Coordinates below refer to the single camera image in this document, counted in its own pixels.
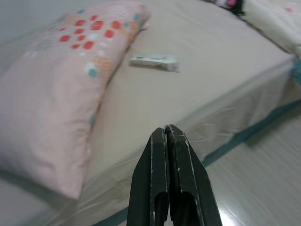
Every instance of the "teal bed trim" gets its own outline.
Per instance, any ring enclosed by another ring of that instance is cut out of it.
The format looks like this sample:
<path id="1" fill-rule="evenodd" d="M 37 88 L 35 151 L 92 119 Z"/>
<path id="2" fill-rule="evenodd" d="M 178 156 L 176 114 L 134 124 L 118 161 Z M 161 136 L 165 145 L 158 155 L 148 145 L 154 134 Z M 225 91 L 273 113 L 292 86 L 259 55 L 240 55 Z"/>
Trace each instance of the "teal bed trim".
<path id="1" fill-rule="evenodd" d="M 301 100 L 294 102 L 292 104 L 285 105 L 283 107 L 277 108 L 272 113 L 262 120 L 261 122 L 247 128 L 246 130 L 237 133 L 228 143 L 223 145 L 222 147 L 218 148 L 216 151 L 208 155 L 204 161 L 203 165 L 205 167 L 209 166 L 210 164 L 217 161 L 219 158 L 223 157 L 226 153 L 231 151 L 233 148 L 238 146 L 239 144 L 243 143 L 247 139 L 249 139 L 252 135 L 259 132 L 261 129 L 265 128 L 269 124 L 271 124 L 275 119 L 283 115 L 289 110 L 300 106 Z M 122 211 L 114 214 L 113 216 L 93 225 L 93 226 L 118 226 L 122 222 L 127 219 L 127 208 L 123 209 Z"/>

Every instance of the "fitted sheet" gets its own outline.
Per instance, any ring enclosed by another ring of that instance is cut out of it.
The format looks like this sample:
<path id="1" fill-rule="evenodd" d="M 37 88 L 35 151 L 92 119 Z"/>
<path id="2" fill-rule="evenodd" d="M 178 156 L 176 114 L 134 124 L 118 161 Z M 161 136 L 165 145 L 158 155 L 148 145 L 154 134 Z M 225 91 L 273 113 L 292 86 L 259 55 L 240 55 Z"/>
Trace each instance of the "fitted sheet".
<path id="1" fill-rule="evenodd" d="M 280 47 L 301 57 L 299 0 L 244 0 L 244 20 Z"/>
<path id="2" fill-rule="evenodd" d="M 97 116 L 80 199 L 1 172 L 0 225 L 92 225 L 128 205 L 134 167 L 157 127 L 181 128 L 202 160 L 277 106 L 301 97 L 289 74 L 292 57 L 229 12 L 198 0 L 148 5 L 150 28 L 126 54 Z M 20 48 L 14 57 L 29 36 L 15 41 Z M 181 73 L 130 67 L 133 53 L 175 54 Z"/>

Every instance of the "pink pillowcase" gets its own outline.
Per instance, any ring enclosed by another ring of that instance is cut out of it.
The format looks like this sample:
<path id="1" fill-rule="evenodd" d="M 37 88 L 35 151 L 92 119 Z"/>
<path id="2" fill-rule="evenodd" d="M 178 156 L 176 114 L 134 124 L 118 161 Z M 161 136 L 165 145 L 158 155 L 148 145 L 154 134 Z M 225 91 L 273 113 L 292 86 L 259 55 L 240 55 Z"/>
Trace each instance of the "pink pillowcase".
<path id="1" fill-rule="evenodd" d="M 61 17 L 0 78 L 0 169 L 78 198 L 106 83 L 150 14 L 134 1 Z"/>

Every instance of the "floor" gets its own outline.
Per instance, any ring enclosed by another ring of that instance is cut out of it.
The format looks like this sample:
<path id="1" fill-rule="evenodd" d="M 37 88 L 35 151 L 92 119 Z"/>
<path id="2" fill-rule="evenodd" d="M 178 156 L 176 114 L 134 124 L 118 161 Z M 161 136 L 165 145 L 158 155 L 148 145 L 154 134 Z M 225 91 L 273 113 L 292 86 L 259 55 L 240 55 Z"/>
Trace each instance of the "floor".
<path id="1" fill-rule="evenodd" d="M 300 162 L 301 105 L 207 167 L 223 225 L 301 225 Z"/>

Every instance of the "toothpaste tube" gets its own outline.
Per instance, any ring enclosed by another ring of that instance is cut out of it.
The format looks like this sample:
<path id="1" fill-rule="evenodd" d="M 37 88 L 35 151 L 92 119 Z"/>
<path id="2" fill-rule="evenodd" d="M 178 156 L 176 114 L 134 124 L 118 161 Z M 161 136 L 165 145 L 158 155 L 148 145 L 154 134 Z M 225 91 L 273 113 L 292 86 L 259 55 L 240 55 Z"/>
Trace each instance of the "toothpaste tube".
<path id="1" fill-rule="evenodd" d="M 134 54 L 130 64 L 157 67 L 169 72 L 179 72 L 180 66 L 174 55 L 161 54 Z"/>

